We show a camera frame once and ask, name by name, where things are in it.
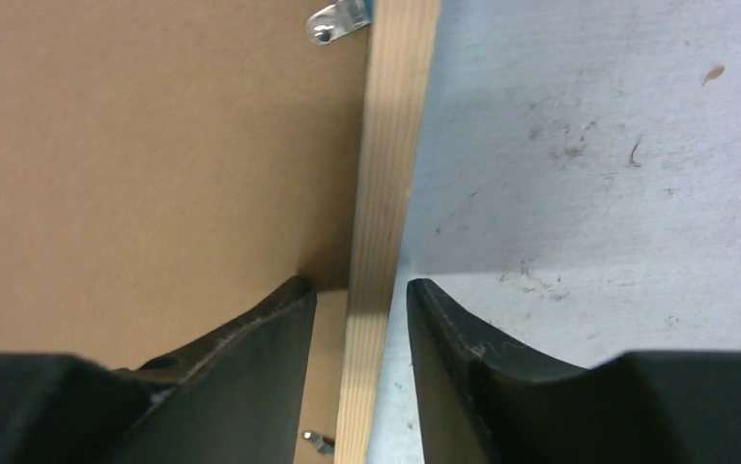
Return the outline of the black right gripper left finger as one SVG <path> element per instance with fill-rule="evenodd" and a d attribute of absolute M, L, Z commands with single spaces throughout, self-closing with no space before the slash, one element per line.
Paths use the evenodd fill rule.
<path fill-rule="evenodd" d="M 290 463 L 317 294 L 294 276 L 138 368 L 0 353 L 0 463 Z"/>

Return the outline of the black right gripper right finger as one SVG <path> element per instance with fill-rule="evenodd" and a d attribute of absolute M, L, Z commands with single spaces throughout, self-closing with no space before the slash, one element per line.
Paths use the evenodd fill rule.
<path fill-rule="evenodd" d="M 406 295 L 428 463 L 741 463 L 741 352 L 631 351 L 584 369 Z"/>

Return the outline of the brown cardboard backing board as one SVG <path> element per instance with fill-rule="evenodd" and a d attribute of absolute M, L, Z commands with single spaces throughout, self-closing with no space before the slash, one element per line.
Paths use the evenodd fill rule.
<path fill-rule="evenodd" d="M 0 353 L 135 369 L 344 305 L 376 1 L 0 1 Z"/>

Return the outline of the wooden picture frame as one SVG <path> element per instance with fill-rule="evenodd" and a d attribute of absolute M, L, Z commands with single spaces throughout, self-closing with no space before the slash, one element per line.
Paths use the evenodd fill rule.
<path fill-rule="evenodd" d="M 442 4 L 373 7 L 334 460 L 366 460 Z"/>

